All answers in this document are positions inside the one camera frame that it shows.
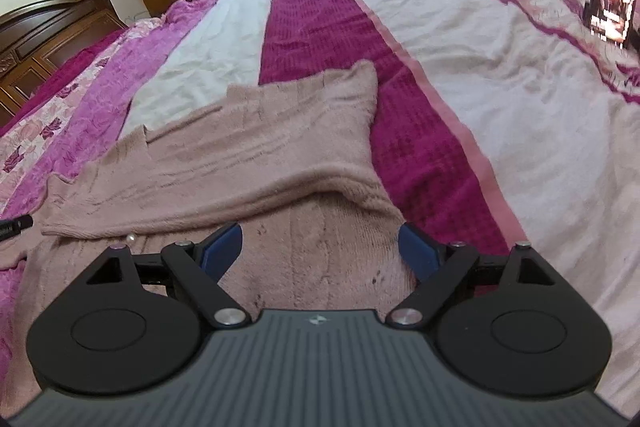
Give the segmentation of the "pink knitted sweater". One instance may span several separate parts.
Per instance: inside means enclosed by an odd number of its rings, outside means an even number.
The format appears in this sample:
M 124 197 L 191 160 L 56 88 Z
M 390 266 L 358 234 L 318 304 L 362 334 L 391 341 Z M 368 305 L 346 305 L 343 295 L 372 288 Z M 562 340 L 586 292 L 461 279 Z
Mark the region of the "pink knitted sweater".
M 242 253 L 222 287 L 250 314 L 264 308 L 390 311 L 414 280 L 401 261 L 402 219 L 376 174 L 372 63 L 262 87 L 162 129 L 138 128 L 74 179 L 54 174 L 34 226 L 1 248 L 24 260 L 1 410 L 39 387 L 26 355 L 32 322 L 111 243 L 152 253 L 242 225 Z

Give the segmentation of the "dark wooden headboard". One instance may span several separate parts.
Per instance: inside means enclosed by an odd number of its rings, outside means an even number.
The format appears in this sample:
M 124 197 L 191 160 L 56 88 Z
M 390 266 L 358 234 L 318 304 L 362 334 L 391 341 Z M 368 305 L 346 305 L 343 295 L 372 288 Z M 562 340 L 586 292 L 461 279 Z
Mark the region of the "dark wooden headboard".
M 42 0 L 2 15 L 2 124 L 69 58 L 124 27 L 111 0 Z

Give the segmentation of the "purple pink white bedspread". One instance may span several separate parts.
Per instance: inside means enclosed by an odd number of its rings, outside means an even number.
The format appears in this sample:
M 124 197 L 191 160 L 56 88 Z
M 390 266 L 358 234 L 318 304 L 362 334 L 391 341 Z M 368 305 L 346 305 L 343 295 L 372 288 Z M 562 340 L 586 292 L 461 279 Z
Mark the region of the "purple pink white bedspread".
M 639 59 L 584 0 L 195 0 L 76 56 L 1 139 L 1 210 L 33 211 L 138 128 L 372 63 L 373 168 L 402 219 L 503 255 L 527 239 L 602 317 L 599 395 L 639 408 Z M 24 260 L 1 259 L 1 391 Z

